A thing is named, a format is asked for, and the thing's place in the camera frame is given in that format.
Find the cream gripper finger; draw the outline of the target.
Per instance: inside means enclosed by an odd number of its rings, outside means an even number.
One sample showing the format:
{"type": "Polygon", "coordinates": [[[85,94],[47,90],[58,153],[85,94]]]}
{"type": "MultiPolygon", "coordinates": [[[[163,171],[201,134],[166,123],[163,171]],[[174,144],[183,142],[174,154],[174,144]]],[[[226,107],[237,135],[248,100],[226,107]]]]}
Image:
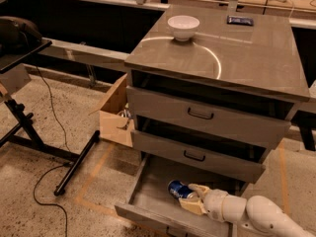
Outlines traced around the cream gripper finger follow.
{"type": "Polygon", "coordinates": [[[210,188],[198,184],[189,184],[189,188],[196,192],[201,199],[204,199],[206,194],[210,191],[210,188]]]}
{"type": "Polygon", "coordinates": [[[203,215],[206,214],[205,208],[201,199],[198,197],[193,198],[180,198],[179,199],[181,208],[196,214],[196,215],[203,215]]]}

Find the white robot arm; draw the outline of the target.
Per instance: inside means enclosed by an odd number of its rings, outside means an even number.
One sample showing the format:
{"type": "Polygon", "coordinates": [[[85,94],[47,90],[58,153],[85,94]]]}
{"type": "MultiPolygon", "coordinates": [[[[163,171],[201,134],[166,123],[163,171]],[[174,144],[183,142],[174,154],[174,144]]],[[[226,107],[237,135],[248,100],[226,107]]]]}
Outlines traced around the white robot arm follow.
{"type": "Polygon", "coordinates": [[[183,209],[211,220],[229,222],[244,230],[271,237],[315,237],[266,197],[236,197],[227,191],[189,184],[190,193],[179,197],[183,209]]]}

